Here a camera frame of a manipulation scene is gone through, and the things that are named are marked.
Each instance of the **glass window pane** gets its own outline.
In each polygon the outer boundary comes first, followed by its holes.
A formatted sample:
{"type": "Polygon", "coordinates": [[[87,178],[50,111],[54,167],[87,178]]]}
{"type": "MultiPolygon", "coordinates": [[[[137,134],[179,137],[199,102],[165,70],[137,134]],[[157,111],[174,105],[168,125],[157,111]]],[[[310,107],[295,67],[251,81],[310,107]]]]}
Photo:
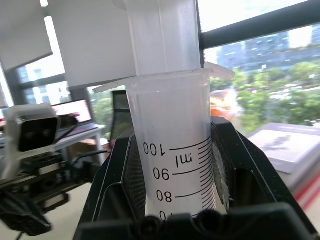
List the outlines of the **glass window pane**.
{"type": "MultiPolygon", "coordinates": [[[[230,120],[277,161],[275,169],[298,196],[320,173],[320,24],[206,49],[204,57],[236,73],[233,80],[210,79],[211,114],[230,120]],[[312,159],[295,175],[300,167],[291,166],[312,159]]],[[[297,198],[307,214],[311,194],[297,198]]],[[[319,196],[316,201],[313,209],[319,209],[319,196]]]]}
{"type": "Polygon", "coordinates": [[[116,109],[130,109],[127,95],[125,94],[116,95],[114,107],[116,109]]]}
{"type": "Polygon", "coordinates": [[[65,67],[62,61],[52,17],[47,16],[44,21],[53,55],[20,67],[18,69],[18,74],[21,83],[36,81],[65,73],[65,67]]]}
{"type": "Polygon", "coordinates": [[[232,90],[247,135],[268,123],[320,125],[320,24],[206,49],[204,57],[236,72],[233,81],[211,79],[211,96],[232,90]]]}
{"type": "Polygon", "coordinates": [[[87,91],[96,123],[106,126],[104,129],[104,137],[109,140],[114,117],[112,91],[125,90],[125,86],[119,86],[109,91],[94,93],[93,89],[97,87],[99,86],[88,87],[87,91]]]}
{"type": "Polygon", "coordinates": [[[307,0],[198,0],[201,31],[208,32],[307,0]]]}
{"type": "Polygon", "coordinates": [[[28,104],[49,103],[55,105],[71,101],[66,81],[26,89],[24,90],[24,94],[28,104]]]}

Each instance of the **window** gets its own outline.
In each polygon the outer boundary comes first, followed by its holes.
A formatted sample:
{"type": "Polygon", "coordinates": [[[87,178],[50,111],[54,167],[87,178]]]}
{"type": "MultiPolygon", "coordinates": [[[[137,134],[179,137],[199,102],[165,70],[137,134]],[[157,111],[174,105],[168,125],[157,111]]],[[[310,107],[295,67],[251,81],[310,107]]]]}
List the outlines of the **window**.
{"type": "Polygon", "coordinates": [[[204,61],[236,73],[233,80],[210,79],[211,98],[224,100],[223,106],[218,107],[213,103],[219,101],[211,101],[211,114],[227,106],[220,110],[219,116],[225,116],[264,151],[319,231],[319,212],[313,212],[320,207],[317,148],[320,143],[320,17],[308,19],[311,12],[314,15],[313,10],[319,9],[319,2],[198,0],[198,3],[204,61]],[[289,7],[299,3],[301,10],[289,7]],[[259,16],[285,7],[288,8],[283,12],[290,14],[283,14],[283,20],[271,19],[279,16],[279,12],[259,16]],[[308,20],[309,24],[292,20],[297,17],[308,20]],[[312,157],[308,154],[313,151],[317,152],[317,160],[311,165],[312,157]],[[300,165],[289,172],[286,164],[295,163],[298,157],[300,165]]]}
{"type": "Polygon", "coordinates": [[[201,31],[241,22],[306,0],[198,0],[201,31]]]}
{"type": "MultiPolygon", "coordinates": [[[[112,91],[125,90],[125,86],[119,86],[113,90],[94,93],[93,89],[99,86],[88,87],[89,100],[91,102],[95,121],[99,125],[104,125],[104,137],[110,139],[113,124],[113,95],[112,91]]],[[[128,104],[123,104],[120,108],[127,108],[128,104]]]]}
{"type": "Polygon", "coordinates": [[[55,105],[71,101],[66,81],[26,89],[24,90],[24,94],[27,104],[50,103],[51,105],[55,105]]]}
{"type": "Polygon", "coordinates": [[[304,32],[304,34],[299,38],[291,37],[291,31],[276,34],[273,37],[275,41],[278,38],[282,39],[281,35],[283,34],[289,35],[284,49],[278,49],[278,45],[274,46],[273,51],[269,51],[263,46],[251,48],[252,42],[256,41],[256,39],[252,39],[250,43],[248,41],[240,42],[244,47],[240,48],[237,54],[232,55],[232,59],[228,55],[217,54],[219,51],[227,52],[228,49],[233,48],[234,45],[231,44],[218,47],[215,50],[206,49],[204,51],[205,60],[216,59],[215,63],[230,69],[240,66],[236,70],[237,76],[233,82],[221,84],[220,80],[215,82],[213,79],[211,91],[224,90],[231,86],[237,89],[237,104],[239,111],[243,113],[240,118],[247,135],[267,123],[313,126],[313,121],[320,119],[320,111],[315,112],[314,106],[309,104],[310,101],[318,99],[318,95],[320,95],[318,92],[318,87],[320,87],[320,41],[312,42],[313,35],[316,34],[313,29],[312,26],[301,28],[300,32],[304,32]],[[252,55],[252,50],[257,50],[260,53],[252,55]],[[295,98],[296,94],[304,95],[305,99],[301,102],[305,105],[303,111],[300,111],[300,105],[291,105],[289,99],[279,100],[283,98],[281,96],[284,95],[284,90],[287,89],[286,85],[289,83],[301,86],[301,93],[290,91],[286,95],[288,95],[287,98],[295,98]]]}
{"type": "Polygon", "coordinates": [[[21,83],[32,82],[65,73],[52,17],[47,16],[44,21],[53,55],[19,68],[18,74],[21,83]]]}
{"type": "Polygon", "coordinates": [[[40,87],[39,87],[39,90],[40,90],[40,93],[41,93],[41,94],[46,94],[46,93],[47,93],[47,88],[46,88],[46,86],[40,86],[40,87]]]}
{"type": "MultiPolygon", "coordinates": [[[[48,6],[47,0],[40,0],[42,7],[48,6]]],[[[52,55],[16,70],[22,91],[15,91],[19,104],[52,105],[71,101],[65,68],[62,61],[58,39],[51,16],[44,18],[52,55]]]]}

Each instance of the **measurement markings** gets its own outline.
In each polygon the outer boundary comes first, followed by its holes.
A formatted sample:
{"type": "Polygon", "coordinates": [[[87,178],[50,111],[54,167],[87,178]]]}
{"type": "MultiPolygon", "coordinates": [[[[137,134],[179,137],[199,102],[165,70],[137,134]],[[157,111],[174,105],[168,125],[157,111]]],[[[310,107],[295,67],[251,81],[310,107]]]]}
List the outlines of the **measurement markings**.
{"type": "Polygon", "coordinates": [[[211,173],[205,179],[201,180],[200,183],[202,183],[205,180],[207,180],[213,173],[214,173],[214,171],[213,171],[213,169],[211,169],[211,173]]]}
{"type": "Polygon", "coordinates": [[[210,171],[211,171],[211,169],[209,169],[209,171],[207,171],[205,174],[203,174],[202,176],[200,176],[200,178],[202,179],[203,177],[205,177],[207,174],[209,174],[210,173],[210,171]]]}
{"type": "Polygon", "coordinates": [[[208,200],[210,200],[211,199],[211,197],[213,197],[213,195],[211,195],[210,197],[208,197],[206,200],[204,200],[203,202],[202,202],[202,204],[204,204],[205,202],[207,202],[208,200]]]}
{"type": "Polygon", "coordinates": [[[207,187],[209,187],[211,184],[209,184],[208,186],[204,187],[203,189],[201,189],[200,191],[197,191],[195,193],[191,193],[191,194],[188,194],[188,195],[184,195],[184,196],[175,196],[176,199],[179,199],[179,198],[185,198],[185,197],[190,197],[192,195],[196,195],[198,193],[201,193],[202,191],[206,190],[207,187]]]}
{"type": "Polygon", "coordinates": [[[215,206],[215,203],[216,203],[216,201],[215,201],[215,199],[213,198],[213,202],[205,209],[205,210],[212,210],[212,207],[214,207],[215,206]]]}
{"type": "Polygon", "coordinates": [[[204,153],[205,153],[206,151],[208,151],[209,149],[211,149],[211,145],[210,145],[206,150],[200,152],[200,153],[199,153],[199,156],[200,156],[201,154],[204,154],[204,153]]]}
{"type": "Polygon", "coordinates": [[[205,170],[201,171],[200,174],[204,173],[205,171],[207,171],[213,164],[213,161],[208,161],[208,163],[211,163],[210,166],[208,166],[205,170]]]}
{"type": "Polygon", "coordinates": [[[213,207],[216,209],[217,208],[217,201],[216,201],[216,196],[214,196],[214,204],[213,207]]]}
{"type": "Polygon", "coordinates": [[[211,180],[211,179],[213,179],[213,177],[214,177],[214,175],[213,175],[213,174],[211,174],[210,179],[209,179],[206,183],[202,184],[202,185],[201,185],[201,188],[202,188],[203,186],[205,186],[207,183],[209,183],[209,182],[210,182],[210,180],[211,180]]]}
{"type": "Polygon", "coordinates": [[[191,171],[185,171],[185,172],[179,172],[179,173],[173,173],[172,175],[181,175],[181,174],[189,174],[189,173],[192,173],[192,172],[195,172],[195,171],[198,171],[200,169],[203,169],[205,166],[207,166],[209,163],[212,163],[212,161],[208,161],[207,164],[203,165],[202,167],[199,167],[197,169],[194,169],[194,170],[191,170],[191,171]]]}
{"type": "Polygon", "coordinates": [[[204,140],[204,141],[202,141],[202,142],[198,143],[198,144],[195,144],[195,145],[192,145],[192,146],[181,147],[181,148],[169,149],[169,151],[176,151],[176,150],[182,150],[182,149],[189,149],[189,148],[193,148],[193,147],[195,147],[195,146],[198,146],[198,145],[200,145],[200,144],[205,143],[205,142],[206,142],[206,141],[208,141],[209,139],[211,139],[211,136],[210,136],[209,138],[207,138],[206,140],[204,140]]]}
{"type": "MultiPolygon", "coordinates": [[[[208,193],[205,197],[203,197],[202,200],[206,199],[206,198],[207,198],[208,196],[210,196],[210,195],[213,196],[213,191],[209,191],[209,193],[208,193]]],[[[208,201],[208,199],[210,199],[210,197],[208,197],[206,200],[204,200],[204,201],[202,202],[202,204],[204,204],[206,201],[208,201]]]]}
{"type": "Polygon", "coordinates": [[[205,163],[207,160],[209,160],[209,159],[212,159],[212,153],[210,154],[210,156],[206,159],[206,160],[204,160],[204,161],[202,161],[202,162],[199,162],[199,164],[203,164],[203,163],[205,163]]]}
{"type": "Polygon", "coordinates": [[[205,205],[203,205],[202,208],[205,208],[206,206],[210,206],[211,204],[213,204],[215,201],[214,201],[214,198],[211,198],[211,201],[208,201],[205,205]]]}
{"type": "Polygon", "coordinates": [[[202,196],[205,195],[209,190],[210,190],[210,188],[209,188],[207,191],[205,191],[204,193],[201,193],[201,195],[202,195],[202,196]]]}
{"type": "Polygon", "coordinates": [[[206,145],[204,145],[204,146],[202,146],[202,147],[198,148],[198,150],[201,150],[201,149],[205,148],[205,147],[206,147],[206,146],[208,146],[210,143],[211,143],[211,140],[210,140],[206,145]]]}
{"type": "Polygon", "coordinates": [[[206,155],[204,155],[204,156],[202,156],[202,157],[199,157],[199,160],[201,160],[201,159],[203,159],[203,158],[205,158],[206,156],[208,156],[208,154],[210,154],[212,152],[212,148],[211,148],[211,150],[210,151],[208,151],[208,153],[206,154],[206,155]]]}

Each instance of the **computer monitor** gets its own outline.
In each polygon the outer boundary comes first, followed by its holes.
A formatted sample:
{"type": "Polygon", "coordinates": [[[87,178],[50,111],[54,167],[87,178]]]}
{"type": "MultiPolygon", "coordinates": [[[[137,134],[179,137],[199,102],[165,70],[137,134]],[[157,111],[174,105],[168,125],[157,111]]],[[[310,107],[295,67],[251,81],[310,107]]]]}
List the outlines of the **computer monitor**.
{"type": "Polygon", "coordinates": [[[86,100],[71,101],[52,106],[57,116],[76,114],[76,119],[80,124],[91,122],[92,116],[86,100]]]}

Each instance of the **white desk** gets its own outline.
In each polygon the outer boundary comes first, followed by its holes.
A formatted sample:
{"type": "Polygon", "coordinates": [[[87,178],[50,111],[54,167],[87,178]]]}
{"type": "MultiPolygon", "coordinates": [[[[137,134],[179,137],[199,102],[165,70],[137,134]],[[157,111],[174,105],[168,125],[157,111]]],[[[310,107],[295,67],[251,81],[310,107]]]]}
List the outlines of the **white desk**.
{"type": "MultiPolygon", "coordinates": [[[[73,144],[76,144],[80,141],[93,138],[95,137],[96,139],[96,148],[97,150],[103,150],[100,139],[102,138],[101,132],[106,126],[99,126],[98,128],[92,129],[90,131],[82,132],[73,136],[68,136],[63,139],[61,139],[56,145],[54,145],[54,149],[56,151],[58,150],[64,150],[67,147],[70,147],[73,144]]],[[[100,164],[102,165],[105,161],[105,155],[104,154],[99,154],[99,161],[100,164]]]]}

